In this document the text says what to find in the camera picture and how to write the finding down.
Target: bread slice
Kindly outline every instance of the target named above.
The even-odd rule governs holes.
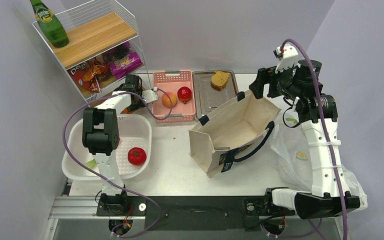
[[[226,87],[229,80],[229,73],[223,71],[215,71],[215,74],[211,77],[211,85],[218,90],[222,90]]]

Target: white plastic basket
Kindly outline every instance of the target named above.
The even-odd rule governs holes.
[[[118,132],[121,142],[116,149],[116,161],[121,179],[139,179],[138,175],[144,175],[144,170],[149,165],[151,154],[152,129],[150,122],[143,116],[137,114],[121,114],[117,117]],[[71,129],[68,138],[68,148],[73,155],[83,164],[93,159],[89,150],[82,143],[83,119],[78,121]],[[146,161],[142,166],[135,166],[127,160],[128,151],[139,147],[146,152]],[[72,180],[96,181],[101,178],[79,166],[65,152],[62,159],[62,171],[67,178]]]

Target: pink basket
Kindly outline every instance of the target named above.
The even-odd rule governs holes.
[[[176,106],[173,107],[170,117],[166,120],[156,120],[157,123],[174,123],[174,122],[190,122],[195,119],[195,98],[194,98],[194,85],[192,83],[191,70],[179,71],[157,71],[153,73],[153,86],[164,90],[165,92],[172,92],[176,95],[181,87],[188,87],[192,90],[192,99],[186,104],[177,99]],[[158,91],[158,98],[161,99],[163,93]],[[161,100],[153,103],[152,113],[163,118],[169,114],[170,109],[165,107]]]

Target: bottle label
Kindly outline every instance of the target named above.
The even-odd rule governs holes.
[[[42,21],[44,23],[49,23],[52,21],[52,16],[54,13],[51,9],[46,9],[44,7],[38,8],[36,10],[36,21]]]

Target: white plastic bag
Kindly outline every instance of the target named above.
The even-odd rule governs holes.
[[[282,114],[276,118],[276,126],[269,138],[270,148],[277,153],[273,167],[279,170],[280,177],[286,182],[296,185],[295,190],[311,192],[313,172],[309,145],[301,127],[288,128],[282,122]],[[285,114],[285,122],[289,126],[298,121]],[[356,176],[342,165],[343,175],[351,195],[360,198],[360,207],[355,211],[367,208],[367,195],[363,191]]]

